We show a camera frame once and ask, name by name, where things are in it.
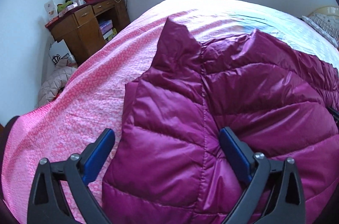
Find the wooden headboard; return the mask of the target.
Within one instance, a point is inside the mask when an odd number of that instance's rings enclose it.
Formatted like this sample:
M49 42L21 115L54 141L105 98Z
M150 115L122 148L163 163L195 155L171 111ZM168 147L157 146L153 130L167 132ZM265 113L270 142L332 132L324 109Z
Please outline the wooden headboard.
M320 7L320 8L313 10L309 14L309 16L316 14L316 13L328 15L328 16L334 16L334 17L338 18L339 17L339 7L338 6L323 6L323 7Z

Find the white card on wall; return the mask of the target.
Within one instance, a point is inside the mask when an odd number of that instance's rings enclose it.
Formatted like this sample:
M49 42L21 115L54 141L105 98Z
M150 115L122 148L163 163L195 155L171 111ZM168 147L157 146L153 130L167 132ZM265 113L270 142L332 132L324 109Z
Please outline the white card on wall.
M59 16L57 12L57 6L53 0L47 1L47 3L44 4L44 8L50 21Z

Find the patterned pillow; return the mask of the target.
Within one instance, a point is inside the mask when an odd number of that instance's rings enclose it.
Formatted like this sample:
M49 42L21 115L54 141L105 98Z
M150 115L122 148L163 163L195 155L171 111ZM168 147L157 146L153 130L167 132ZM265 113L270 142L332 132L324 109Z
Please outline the patterned pillow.
M302 20L338 49L338 17L313 13L308 17L303 15Z

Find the white paper bag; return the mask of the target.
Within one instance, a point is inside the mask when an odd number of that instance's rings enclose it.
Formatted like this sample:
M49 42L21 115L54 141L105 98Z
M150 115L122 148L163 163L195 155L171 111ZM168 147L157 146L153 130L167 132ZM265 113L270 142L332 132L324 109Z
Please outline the white paper bag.
M75 58L64 40L61 40L60 42L55 41L51 45L49 48L49 57L55 65L61 59L68 59L72 64L76 63Z

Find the pink quilted coat on floor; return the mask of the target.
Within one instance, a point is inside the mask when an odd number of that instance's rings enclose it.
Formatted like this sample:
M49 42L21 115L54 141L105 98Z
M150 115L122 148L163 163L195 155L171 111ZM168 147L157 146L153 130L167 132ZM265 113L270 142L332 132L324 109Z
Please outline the pink quilted coat on floor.
M54 71L39 89L36 107L41 107L54 101L76 70L77 67L69 59L59 60Z

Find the magenta down jacket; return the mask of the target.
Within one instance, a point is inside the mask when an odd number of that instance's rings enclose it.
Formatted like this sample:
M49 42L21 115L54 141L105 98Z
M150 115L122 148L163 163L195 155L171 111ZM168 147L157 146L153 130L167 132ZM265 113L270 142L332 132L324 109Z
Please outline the magenta down jacket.
M126 86L122 138L103 178L113 223L220 223L242 188L218 142L294 158L313 223L338 186L338 70L277 38L198 42L165 22L150 69Z

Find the brown wooden desk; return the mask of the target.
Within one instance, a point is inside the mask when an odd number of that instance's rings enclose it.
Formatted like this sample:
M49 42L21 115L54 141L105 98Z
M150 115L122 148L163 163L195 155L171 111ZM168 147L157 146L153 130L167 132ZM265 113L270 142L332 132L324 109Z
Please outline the brown wooden desk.
M130 24L126 0L93 0L68 11L46 28L56 42L65 41L77 65L81 65L106 45L101 21L112 21L117 32L126 28Z

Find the green item on desk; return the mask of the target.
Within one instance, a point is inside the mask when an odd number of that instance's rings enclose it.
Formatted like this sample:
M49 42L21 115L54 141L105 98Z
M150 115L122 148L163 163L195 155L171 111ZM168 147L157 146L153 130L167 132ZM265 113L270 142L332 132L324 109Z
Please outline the green item on desk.
M68 7L68 6L72 5L72 4L73 4L73 2L71 2L71 1L68 1L68 2L63 3L63 4L59 3L59 4L57 5L57 12L60 13L60 12L63 11L66 7Z

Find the pink and blue bed sheet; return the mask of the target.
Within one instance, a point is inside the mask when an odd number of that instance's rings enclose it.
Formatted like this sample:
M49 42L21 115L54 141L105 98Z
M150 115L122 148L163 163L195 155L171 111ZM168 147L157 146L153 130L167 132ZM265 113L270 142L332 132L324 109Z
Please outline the pink and blue bed sheet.
M184 25L200 43L259 30L338 70L338 51L290 14L239 0L165 0L80 65L55 101L7 125L1 198L19 223L27 221L33 178L42 158L67 160L106 128L116 132L119 145L126 86L150 69L167 20ZM118 145L91 185L102 209L103 178Z

